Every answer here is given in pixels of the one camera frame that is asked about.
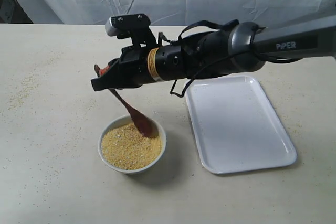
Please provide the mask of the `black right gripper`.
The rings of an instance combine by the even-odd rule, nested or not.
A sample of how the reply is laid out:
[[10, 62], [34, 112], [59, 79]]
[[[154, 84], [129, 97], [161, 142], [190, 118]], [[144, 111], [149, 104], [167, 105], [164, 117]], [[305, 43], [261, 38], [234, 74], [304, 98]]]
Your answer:
[[125, 47], [121, 56], [110, 61], [106, 67], [94, 65], [97, 77], [91, 79], [92, 88], [94, 91], [138, 88], [155, 82], [228, 75], [228, 37], [227, 31], [203, 32], [169, 41], [164, 46], [163, 34], [160, 33], [156, 47]]

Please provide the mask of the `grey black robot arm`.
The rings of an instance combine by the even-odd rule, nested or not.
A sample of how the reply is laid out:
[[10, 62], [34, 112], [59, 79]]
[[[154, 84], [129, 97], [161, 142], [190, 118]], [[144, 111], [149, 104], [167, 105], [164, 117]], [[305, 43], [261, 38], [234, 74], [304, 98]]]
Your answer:
[[303, 58], [335, 56], [335, 14], [303, 16], [284, 25], [263, 27], [234, 19], [225, 24], [202, 20], [207, 31], [176, 40], [155, 37], [145, 14], [110, 17], [108, 36], [130, 38], [119, 58], [91, 80], [95, 91], [131, 89], [144, 84], [187, 78], [211, 79], [254, 72], [266, 62], [292, 63]]

